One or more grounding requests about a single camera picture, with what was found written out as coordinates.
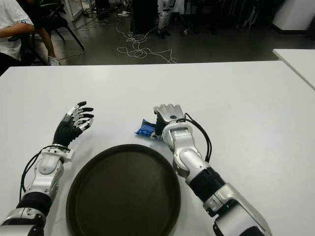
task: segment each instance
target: robotic hand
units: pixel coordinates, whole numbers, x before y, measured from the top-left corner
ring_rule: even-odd
[[[225,183],[195,147],[192,128],[179,105],[154,107],[156,135],[162,135],[174,154],[173,168],[203,202],[217,236],[271,236],[260,213],[229,183]]]
[[[93,123],[94,115],[85,112],[93,108],[82,108],[86,102],[80,102],[67,112],[54,135],[53,144],[43,148],[28,163],[22,175],[21,189],[24,189],[24,177],[33,163],[35,177],[25,191],[16,209],[12,210],[0,225],[1,236],[43,236],[46,216],[58,191],[59,180],[63,174],[63,163],[71,161],[74,153],[68,146]]]

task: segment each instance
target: gray floor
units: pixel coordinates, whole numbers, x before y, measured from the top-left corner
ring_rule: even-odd
[[[70,23],[72,29],[91,21],[92,18],[81,16],[75,23]],[[90,25],[90,28],[78,29],[75,34],[86,47],[84,55],[61,60],[62,65],[107,65],[107,64],[153,64],[167,63],[157,55],[147,55],[144,59],[130,58],[117,51],[118,47],[128,47],[132,50],[132,43],[118,33],[116,26],[126,34],[129,29],[129,20],[119,21],[115,17],[106,18],[106,25]],[[173,22],[169,31],[172,33],[166,39],[160,39],[153,32],[148,35],[146,42],[140,48],[150,48],[153,52],[173,50],[173,57],[178,63],[192,62],[223,62],[223,61],[255,61],[277,60],[272,53],[274,48],[315,49],[315,41],[307,40],[303,35],[279,35],[269,27],[253,27],[247,29],[225,28],[219,29],[217,35],[202,28],[200,34],[189,32],[182,34],[183,27],[179,22]],[[63,58],[81,52],[81,48],[72,36],[64,32],[63,42],[56,34],[52,35],[56,55]],[[36,37],[37,49],[42,55],[47,52],[39,37]],[[170,52],[162,54],[170,59]]]

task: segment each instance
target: blue packet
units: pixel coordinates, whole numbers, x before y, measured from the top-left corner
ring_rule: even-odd
[[[145,119],[142,120],[142,124],[140,129],[135,132],[138,135],[151,137],[153,132],[156,130],[156,124],[152,124],[150,122],[147,122]]]

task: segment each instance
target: white table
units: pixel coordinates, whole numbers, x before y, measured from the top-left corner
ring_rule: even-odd
[[[315,50],[274,49],[273,53],[315,90]]]
[[[18,200],[27,161],[52,141],[63,114],[86,100],[91,129],[71,143],[46,236],[67,236],[71,181],[101,151],[143,144],[171,162],[162,142],[134,135],[153,106],[181,104],[213,143],[211,164],[268,221],[274,235],[312,235],[315,194],[315,93],[282,61],[176,65],[20,67],[0,77],[0,219]],[[196,144],[206,150],[202,135]],[[179,178],[182,206],[174,236],[213,236],[213,219]]]

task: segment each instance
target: wire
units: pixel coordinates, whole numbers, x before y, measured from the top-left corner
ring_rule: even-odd
[[[203,134],[203,136],[205,137],[206,142],[207,142],[207,152],[206,152],[206,156],[205,156],[205,161],[210,162],[210,157],[211,157],[211,153],[212,153],[212,143],[211,143],[211,140],[210,140],[207,132],[188,113],[185,113],[184,118],[178,119],[176,122],[181,122],[181,121],[188,121],[188,122],[192,123]]]
[[[70,55],[70,56],[67,56],[67,57],[64,57],[64,58],[60,58],[60,59],[58,59],[58,60],[64,60],[64,59],[67,59],[67,58],[71,58],[71,57],[74,57],[74,56],[83,55],[84,53],[86,53],[87,50],[86,50],[84,44],[83,44],[83,43],[81,43],[81,44],[82,44],[82,46],[83,46],[83,48],[84,48],[83,52],[81,52],[81,53],[76,53],[76,54],[72,54],[72,55]]]
[[[31,167],[35,164],[36,160],[38,159],[39,155],[41,154],[41,152],[46,149],[46,148],[63,148],[67,151],[70,151],[70,149],[66,148],[66,147],[59,147],[59,146],[55,146],[55,145],[49,145],[49,146],[46,146],[44,148],[42,148],[39,153],[37,153],[36,155],[34,155],[29,161],[28,163],[26,164],[24,170],[23,170],[23,173],[22,173],[22,176],[21,176],[21,183],[20,183],[20,195],[19,195],[19,202],[21,201],[21,198],[22,198],[22,191],[26,192],[26,189],[25,189],[25,185],[24,185],[24,180],[25,180],[25,176],[26,174],[28,173],[28,171],[31,169]]]
[[[133,37],[128,37],[128,36],[125,35],[124,32],[122,32],[122,31],[120,31],[118,29],[118,25],[119,24],[120,24],[120,22],[116,26],[116,31],[118,33],[123,34],[123,36],[127,39],[126,43],[128,43],[128,42],[132,43],[133,50],[132,51],[128,51],[127,47],[119,47],[119,48],[117,48],[118,52],[120,52],[122,54],[127,54],[128,57],[130,57],[130,58],[137,58],[137,59],[146,58],[147,55],[155,55],[155,56],[159,56],[159,57],[163,58],[169,64],[177,63],[177,62],[175,62],[176,58],[173,57],[173,49],[168,49],[168,50],[165,50],[165,51],[162,51],[162,52],[153,52],[150,48],[140,48],[140,44],[144,43],[144,42],[146,42],[148,40],[148,38],[147,38],[148,34],[151,33],[152,31],[154,31],[157,27],[154,27],[152,30],[147,32],[145,35],[138,34],[138,35],[135,35]],[[165,58],[162,55],[163,53],[167,53],[167,52],[170,53],[170,58],[169,59]]]

